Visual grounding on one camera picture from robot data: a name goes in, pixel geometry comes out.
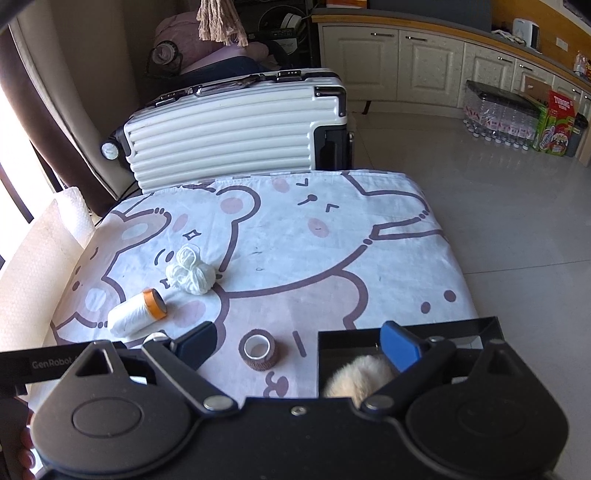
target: trash bin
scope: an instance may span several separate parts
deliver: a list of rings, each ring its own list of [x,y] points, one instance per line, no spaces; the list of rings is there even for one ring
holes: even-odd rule
[[[566,148],[566,153],[564,154],[565,157],[575,156],[579,149],[581,138],[583,138],[583,134],[588,127],[589,121],[584,115],[577,113],[577,116],[574,119],[573,132],[570,134],[569,146]]]

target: screw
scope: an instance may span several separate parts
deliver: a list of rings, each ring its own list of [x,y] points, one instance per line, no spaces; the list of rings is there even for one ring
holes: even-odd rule
[[[211,411],[230,410],[234,406],[234,401],[225,395],[212,395],[203,400],[203,406]]]
[[[302,415],[306,415],[308,413],[308,409],[306,407],[297,406],[291,409],[291,414],[300,417]]]
[[[394,406],[394,400],[387,395],[373,395],[365,400],[365,406],[370,410],[387,410]]]

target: wall outlet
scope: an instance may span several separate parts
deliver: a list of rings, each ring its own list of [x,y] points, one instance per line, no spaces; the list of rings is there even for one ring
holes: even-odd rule
[[[562,38],[556,37],[556,46],[562,48],[564,51],[569,50],[569,44],[562,40]]]

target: countertop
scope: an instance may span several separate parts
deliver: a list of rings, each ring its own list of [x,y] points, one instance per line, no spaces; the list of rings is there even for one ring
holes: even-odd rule
[[[531,61],[540,65],[541,67],[548,68],[554,73],[563,76],[569,82],[578,85],[580,88],[585,89],[587,92],[591,92],[591,82],[576,76],[573,71],[562,65],[561,63],[535,51],[533,48],[527,48],[521,46],[512,41],[506,40],[499,35],[485,32],[477,28],[468,27],[467,25],[461,25],[454,22],[448,22],[446,20],[440,20],[433,17],[422,17],[421,15],[405,14],[400,12],[390,12],[385,10],[372,10],[367,8],[315,8],[311,12],[312,21],[315,23],[328,23],[328,22],[362,22],[372,24],[385,24],[392,26],[400,26],[405,28],[419,28],[421,30],[432,30],[428,25],[436,25],[443,27],[444,29],[453,29],[457,32],[441,31],[450,35],[455,35],[460,38],[468,40],[481,41],[492,47],[503,49],[510,54],[518,55],[525,60]]]

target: water bottle pack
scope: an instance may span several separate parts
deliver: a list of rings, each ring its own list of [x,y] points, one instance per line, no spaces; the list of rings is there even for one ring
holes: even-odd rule
[[[464,123],[475,137],[524,150],[534,142],[539,111],[519,95],[468,80],[464,113]]]

